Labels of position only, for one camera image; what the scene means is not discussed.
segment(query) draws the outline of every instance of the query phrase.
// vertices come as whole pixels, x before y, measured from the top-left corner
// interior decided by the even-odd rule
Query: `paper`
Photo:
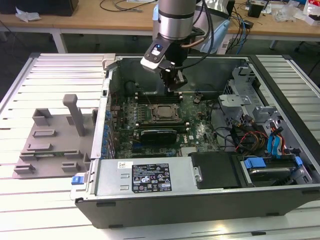
[[[18,8],[15,8],[15,10],[16,10],[15,16],[26,23],[28,23],[29,21],[36,21],[41,19],[41,17],[39,16],[39,13],[37,12],[25,12],[25,11],[19,10]]]
[[[300,19],[302,21],[304,21],[306,19],[306,15],[300,9],[293,15],[293,17],[296,19]]]

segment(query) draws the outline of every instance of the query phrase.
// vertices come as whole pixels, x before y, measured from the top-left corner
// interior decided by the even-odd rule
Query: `blue latch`
[[[84,176],[73,176],[71,179],[71,185],[81,185],[85,183]]]
[[[244,160],[244,165],[247,169],[266,168],[265,161],[262,157],[249,157]]]
[[[303,162],[299,156],[295,157],[295,162],[296,162],[296,164],[298,164],[299,167],[301,167],[303,165]]]

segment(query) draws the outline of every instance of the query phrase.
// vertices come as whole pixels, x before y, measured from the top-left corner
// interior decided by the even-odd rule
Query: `warning label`
[[[135,194],[172,191],[169,164],[132,165],[132,191]]]

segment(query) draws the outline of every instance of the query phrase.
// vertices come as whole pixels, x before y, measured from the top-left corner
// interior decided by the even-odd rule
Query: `white label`
[[[133,161],[118,161],[118,169],[132,169]]]
[[[166,188],[166,187],[170,187],[171,185],[170,185],[170,183],[162,183],[162,184],[160,184],[161,186],[159,186],[160,188],[162,187],[162,188]]]

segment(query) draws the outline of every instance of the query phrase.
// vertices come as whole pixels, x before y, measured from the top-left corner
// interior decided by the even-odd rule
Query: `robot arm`
[[[206,0],[159,0],[154,26],[157,35],[141,60],[142,66],[154,73],[160,72],[170,91],[186,84],[182,70],[196,65],[214,49],[214,24],[224,23],[226,34],[229,26],[227,4],[228,0],[208,3]],[[206,51],[206,54],[193,64],[183,65],[191,48]]]

